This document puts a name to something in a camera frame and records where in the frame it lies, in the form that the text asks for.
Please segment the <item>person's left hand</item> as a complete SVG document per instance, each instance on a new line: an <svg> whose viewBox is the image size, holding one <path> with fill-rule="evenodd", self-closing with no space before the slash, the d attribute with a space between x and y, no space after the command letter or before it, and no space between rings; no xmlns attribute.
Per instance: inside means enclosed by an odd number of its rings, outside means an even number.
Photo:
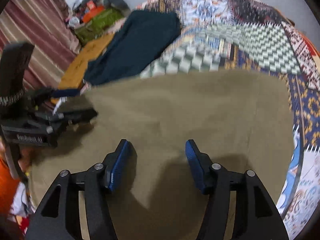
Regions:
<svg viewBox="0 0 320 240"><path fill-rule="evenodd" d="M1 141L1 161L3 161L6 167L9 168L9 173L13 179L19 179L21 175L19 173L26 172L29 167L31 167L32 159L36 153L35 149L32 147L25 147L20 149L21 157L18 159L17 163L20 167L17 169L14 164L10 165L7 162L7 155L9 154L9 148Z"/></svg>

